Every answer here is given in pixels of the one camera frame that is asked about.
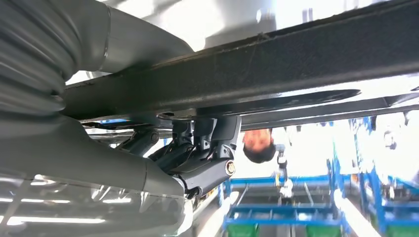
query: black steel beam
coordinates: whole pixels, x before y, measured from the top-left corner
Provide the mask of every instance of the black steel beam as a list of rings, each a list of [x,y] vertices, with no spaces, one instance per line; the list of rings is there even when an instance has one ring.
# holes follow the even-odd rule
[[[267,100],[290,91],[306,94],[325,85],[416,72],[418,12],[418,0],[393,0],[146,70],[133,67],[71,85],[63,114],[130,117]]]
[[[419,105],[410,105],[396,108],[386,108],[386,109],[377,109],[377,110],[366,110],[366,111],[357,111],[357,112],[347,112],[342,114],[329,114],[323,116],[314,116],[314,117],[305,117],[305,118],[296,118],[296,119],[287,119],[287,120],[270,120],[270,121],[261,121],[261,122],[246,122],[242,125],[242,131],[255,130],[255,129],[264,129],[264,128],[274,128],[274,127],[285,127],[293,125],[303,125],[308,123],[318,123],[326,121],[336,121],[342,119],[356,119],[363,118],[368,116],[376,115],[385,115],[392,113],[400,113],[412,110],[419,110]]]

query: green bin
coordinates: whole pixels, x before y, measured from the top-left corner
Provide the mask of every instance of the green bin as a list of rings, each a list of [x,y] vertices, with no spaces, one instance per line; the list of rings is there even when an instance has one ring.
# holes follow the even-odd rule
[[[419,237],[418,226],[387,226],[388,237]]]
[[[259,225],[229,225],[228,237],[259,237]]]
[[[340,226],[306,226],[307,237],[342,237]]]

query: metal rod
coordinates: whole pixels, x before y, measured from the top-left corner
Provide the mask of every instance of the metal rod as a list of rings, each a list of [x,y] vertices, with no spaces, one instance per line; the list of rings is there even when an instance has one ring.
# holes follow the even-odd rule
[[[239,200],[237,201],[237,205],[239,205],[242,202],[243,197],[245,196],[246,192],[248,191],[249,186],[246,184],[246,188],[243,191],[242,195],[240,196]]]
[[[311,197],[310,191],[308,189],[307,183],[304,183],[304,188],[307,193],[308,199],[310,200],[310,204],[314,205],[313,198]]]

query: person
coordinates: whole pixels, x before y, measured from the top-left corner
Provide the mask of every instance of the person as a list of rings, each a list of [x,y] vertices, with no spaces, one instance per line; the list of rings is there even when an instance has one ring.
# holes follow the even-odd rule
[[[284,157],[285,145],[274,144],[272,128],[246,131],[243,137],[243,152],[253,163],[271,161],[278,152],[277,162],[280,167],[286,167],[287,159]]]

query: blue metal rack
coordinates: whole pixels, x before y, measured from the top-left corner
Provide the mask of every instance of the blue metal rack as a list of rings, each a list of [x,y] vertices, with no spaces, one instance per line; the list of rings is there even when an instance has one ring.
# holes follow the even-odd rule
[[[236,204],[233,204],[226,213],[223,227],[227,225],[316,225],[316,226],[339,226],[345,232],[349,232],[349,225],[345,213],[338,209],[334,200],[345,198],[344,182],[350,180],[349,175],[340,174],[340,164],[335,150],[334,157],[329,160],[328,175],[312,177],[290,177],[294,184],[325,183],[331,188],[330,204],[304,204],[304,205],[272,205],[272,204],[241,204],[250,185],[275,185],[274,177],[231,179],[225,183],[227,196],[231,194],[231,185],[245,186],[245,189]]]
[[[381,234],[386,234],[387,228],[394,226],[419,226],[419,203],[393,203],[383,199],[381,195],[381,182],[378,178],[377,171],[374,165],[374,160],[365,160],[362,157],[362,147],[359,141],[360,136],[368,137],[371,134],[371,119],[369,117],[363,118],[361,122],[356,119],[350,120],[350,125],[354,130],[354,140],[357,149],[357,161],[360,167],[359,173],[359,188],[361,193],[361,205],[364,214],[371,213],[377,218],[378,230]],[[364,178],[368,178],[370,188],[373,194],[373,200],[367,199],[367,192]],[[389,177],[391,182],[401,183],[404,187],[411,191],[418,192],[418,188],[403,181],[397,177]]]

